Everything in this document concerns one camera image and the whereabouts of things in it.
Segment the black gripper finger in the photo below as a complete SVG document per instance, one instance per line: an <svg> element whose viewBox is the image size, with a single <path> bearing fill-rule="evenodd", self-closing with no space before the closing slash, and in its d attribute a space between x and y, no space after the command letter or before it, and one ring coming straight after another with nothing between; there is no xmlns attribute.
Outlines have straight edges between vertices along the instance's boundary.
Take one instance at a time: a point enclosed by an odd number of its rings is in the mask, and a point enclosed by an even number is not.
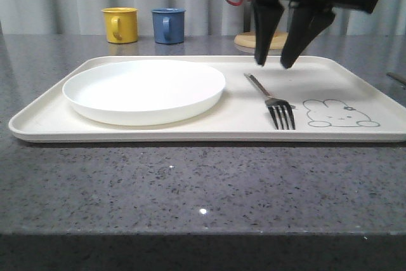
<svg viewBox="0 0 406 271"><path fill-rule="evenodd" d="M331 25L336 16L330 3L291 0L289 11L292 11L290 26L280 58L285 69L293 66L299 55Z"/></svg>
<svg viewBox="0 0 406 271"><path fill-rule="evenodd" d="M284 7L279 0L252 0L252 6L256 32L254 59L258 65L264 66Z"/></svg>

